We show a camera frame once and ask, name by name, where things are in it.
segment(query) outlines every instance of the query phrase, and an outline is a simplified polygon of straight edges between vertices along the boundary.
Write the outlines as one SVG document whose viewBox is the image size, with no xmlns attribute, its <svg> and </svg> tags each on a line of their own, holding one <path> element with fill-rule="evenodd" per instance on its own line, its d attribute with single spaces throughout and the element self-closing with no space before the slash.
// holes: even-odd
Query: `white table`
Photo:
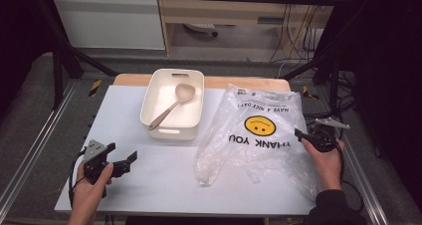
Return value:
<svg viewBox="0 0 422 225">
<path fill-rule="evenodd" d="M 139 120 L 145 87 L 111 86 L 88 135 L 105 145 L 115 142 L 110 162 L 126 159 L 137 150 L 131 172 L 115 178 L 98 212 L 116 215 L 257 216 L 304 215 L 315 202 L 304 197 L 288 177 L 271 173 L 254 184 L 236 166 L 225 165 L 216 182 L 201 187 L 193 164 L 196 144 L 206 132 L 224 90 L 206 89 L 197 138 L 164 143 L 149 137 Z M 64 189 L 55 207 L 70 212 Z"/>
</svg>

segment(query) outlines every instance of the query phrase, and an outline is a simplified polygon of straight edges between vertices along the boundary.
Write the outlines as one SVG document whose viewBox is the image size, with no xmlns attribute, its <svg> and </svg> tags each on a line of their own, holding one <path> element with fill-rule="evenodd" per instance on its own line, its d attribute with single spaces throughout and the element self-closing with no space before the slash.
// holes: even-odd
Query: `sleeve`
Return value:
<svg viewBox="0 0 422 225">
<path fill-rule="evenodd" d="M 345 194 L 341 190 L 327 190 L 316 197 L 316 207 L 306 219 L 307 225 L 360 225 L 366 219 L 348 207 Z"/>
</svg>

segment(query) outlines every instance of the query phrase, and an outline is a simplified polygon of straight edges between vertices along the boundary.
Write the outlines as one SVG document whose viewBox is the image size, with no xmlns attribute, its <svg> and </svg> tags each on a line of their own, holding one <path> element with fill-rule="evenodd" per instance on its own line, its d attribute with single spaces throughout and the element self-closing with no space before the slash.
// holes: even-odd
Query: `yellow smiley face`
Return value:
<svg viewBox="0 0 422 225">
<path fill-rule="evenodd" d="M 267 117 L 256 115 L 245 120 L 245 128 L 252 134 L 268 136 L 276 131 L 276 125 Z"/>
</svg>

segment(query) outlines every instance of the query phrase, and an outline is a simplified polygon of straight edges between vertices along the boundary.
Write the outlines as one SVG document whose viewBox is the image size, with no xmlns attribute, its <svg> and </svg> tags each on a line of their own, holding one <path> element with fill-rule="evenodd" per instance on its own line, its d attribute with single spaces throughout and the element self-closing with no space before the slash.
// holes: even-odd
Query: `human hand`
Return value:
<svg viewBox="0 0 422 225">
<path fill-rule="evenodd" d="M 344 142 L 338 138 L 335 141 L 338 143 L 341 150 L 344 150 Z M 302 138 L 302 144 L 314 160 L 316 173 L 319 177 L 322 190 L 341 190 L 341 160 L 338 151 L 333 149 L 330 152 L 319 152 L 304 138 Z"/>
<path fill-rule="evenodd" d="M 84 165 L 82 163 L 79 165 L 77 181 L 81 179 L 81 182 L 75 187 L 74 204 L 71 217 L 69 218 L 69 225 L 94 223 L 103 191 L 106 188 L 106 184 L 111 183 L 112 169 L 113 164 L 109 163 L 103 169 L 97 182 L 91 184 L 87 178 L 84 178 Z"/>
</svg>

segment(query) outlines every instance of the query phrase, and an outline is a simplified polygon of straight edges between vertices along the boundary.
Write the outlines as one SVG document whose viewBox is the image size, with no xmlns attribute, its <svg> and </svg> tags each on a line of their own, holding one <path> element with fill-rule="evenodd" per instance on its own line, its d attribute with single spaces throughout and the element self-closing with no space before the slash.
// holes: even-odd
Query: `plastic bag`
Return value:
<svg viewBox="0 0 422 225">
<path fill-rule="evenodd" d="M 295 137 L 306 131 L 301 96 L 230 85 L 198 146 L 194 173 L 203 186 L 216 180 L 224 163 L 241 166 L 253 182 L 271 171 L 288 176 L 310 199 L 317 196 L 314 164 Z"/>
</svg>

